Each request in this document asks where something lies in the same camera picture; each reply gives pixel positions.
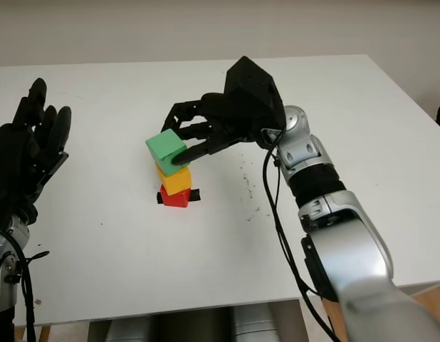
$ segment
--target stacked blocks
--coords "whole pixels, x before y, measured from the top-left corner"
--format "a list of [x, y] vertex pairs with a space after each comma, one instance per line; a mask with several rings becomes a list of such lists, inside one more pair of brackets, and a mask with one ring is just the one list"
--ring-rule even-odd
[[164, 205], [187, 207], [192, 188], [192, 176], [185, 165], [173, 165], [172, 158], [187, 149], [179, 136], [171, 129], [146, 141], [146, 145], [157, 165], [157, 174], [162, 182], [160, 190]]

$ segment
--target wire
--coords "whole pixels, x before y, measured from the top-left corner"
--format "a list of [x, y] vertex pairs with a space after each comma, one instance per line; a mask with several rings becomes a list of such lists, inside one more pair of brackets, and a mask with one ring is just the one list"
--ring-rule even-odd
[[19, 243], [7, 231], [0, 229], [0, 235], [10, 243], [19, 258], [19, 266], [22, 268], [22, 294], [26, 303], [27, 340], [28, 342], [36, 342], [35, 327], [33, 326], [35, 323], [33, 290], [26, 257]]
[[340, 339], [335, 335], [335, 333], [329, 328], [329, 326], [324, 322], [324, 320], [321, 319], [320, 315], [318, 314], [318, 312], [315, 310], [315, 308], [313, 307], [312, 303], [310, 302], [310, 299], [308, 298], [307, 295], [307, 291], [312, 291], [314, 292], [304, 281], [303, 279], [300, 277], [298, 268], [296, 266], [294, 257], [293, 257], [293, 253], [291, 252], [290, 249], [290, 245], [288, 243], [288, 240], [286, 239], [286, 235], [285, 232], [283, 231], [283, 227], [280, 221], [280, 217], [278, 216], [277, 213], [277, 206], [273, 201], [272, 195], [271, 195], [271, 191], [269, 189], [269, 183], [268, 183], [268, 175], [267, 175], [267, 171], [268, 171], [268, 164], [269, 164], [269, 159], [271, 158], [272, 152], [274, 150], [274, 148], [276, 148], [278, 141], [280, 140], [280, 138], [283, 136], [283, 134], [285, 133], [284, 130], [282, 130], [279, 135], [277, 136], [277, 138], [272, 142], [271, 146], [269, 147], [268, 152], [266, 153], [266, 156], [264, 157], [264, 162], [263, 162], [263, 184], [264, 184], [264, 190], [266, 191], [266, 196], [268, 197], [268, 201], [269, 201], [269, 205], [271, 206], [272, 209], [272, 214], [273, 214], [273, 218], [274, 218], [274, 222], [276, 224], [276, 231], [278, 234], [278, 239], [279, 242], [282, 246], [282, 250], [283, 253], [285, 254], [285, 258], [291, 268], [291, 271], [293, 272], [293, 275], [295, 277], [296, 280], [296, 284], [298, 285], [299, 291], [304, 299], [305, 305], [308, 307], [310, 313], [312, 314], [313, 318], [317, 321], [317, 323], [320, 325], [320, 327], [326, 332], [326, 334], [334, 341], [334, 342], [340, 342]]

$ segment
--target floor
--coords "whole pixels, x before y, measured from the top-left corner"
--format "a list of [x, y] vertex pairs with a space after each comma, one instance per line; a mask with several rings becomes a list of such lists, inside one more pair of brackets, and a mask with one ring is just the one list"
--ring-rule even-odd
[[[420, 291], [413, 295], [413, 297], [440, 322], [440, 285]], [[332, 324], [341, 341], [347, 342], [342, 313], [339, 310], [338, 305], [326, 301], [322, 302], [318, 297], [313, 297], [312, 302], [315, 309], [322, 316], [322, 319], [328, 324]], [[276, 325], [280, 332], [282, 342], [330, 341], [313, 319], [304, 303], [299, 303], [298, 301], [274, 303], [271, 304], [271, 311], [276, 320]], [[177, 315], [179, 314], [176, 313], [169, 316], [174, 318]], [[165, 324], [174, 324], [175, 321], [179, 321], [179, 319], [174, 320], [172, 318], [166, 318], [164, 321], [166, 322]], [[185, 320], [185, 323], [189, 323], [193, 317], [183, 319]], [[40, 336], [39, 342], [88, 342], [89, 323], [52, 326], [50, 329], [47, 327], [43, 329], [38, 328], [37, 334]], [[89, 338], [89, 342], [96, 340], [97, 339], [92, 336]]]

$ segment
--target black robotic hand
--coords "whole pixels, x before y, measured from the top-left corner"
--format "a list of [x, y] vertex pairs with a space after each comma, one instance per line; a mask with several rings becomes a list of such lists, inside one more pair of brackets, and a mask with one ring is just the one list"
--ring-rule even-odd
[[0, 229], [11, 215], [36, 221], [35, 201], [44, 185], [68, 158], [71, 110], [43, 109], [46, 83], [38, 78], [21, 99], [12, 123], [0, 127]]
[[[196, 116], [206, 122], [181, 128]], [[228, 70], [224, 93], [207, 93], [201, 100], [174, 104], [162, 131], [171, 128], [183, 140], [204, 140], [172, 160], [181, 165], [239, 142], [269, 148], [271, 142], [263, 130], [285, 126], [283, 103], [272, 76], [244, 56]]]

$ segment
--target table surface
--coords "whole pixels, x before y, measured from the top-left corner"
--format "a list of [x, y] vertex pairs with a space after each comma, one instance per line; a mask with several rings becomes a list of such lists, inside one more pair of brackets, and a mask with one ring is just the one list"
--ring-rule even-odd
[[[308, 114], [347, 188], [386, 241], [397, 285], [440, 281], [440, 128], [367, 56], [272, 58], [285, 104]], [[0, 125], [37, 77], [69, 105], [67, 163], [30, 227], [36, 323], [111, 318], [300, 296], [261, 179], [264, 150], [236, 145], [190, 165], [200, 202], [156, 202], [145, 140], [173, 103], [222, 92], [233, 61], [0, 68]], [[270, 170], [271, 187], [276, 171]], [[301, 274], [300, 227], [283, 186], [279, 212]], [[19, 297], [16, 325], [24, 324]]]

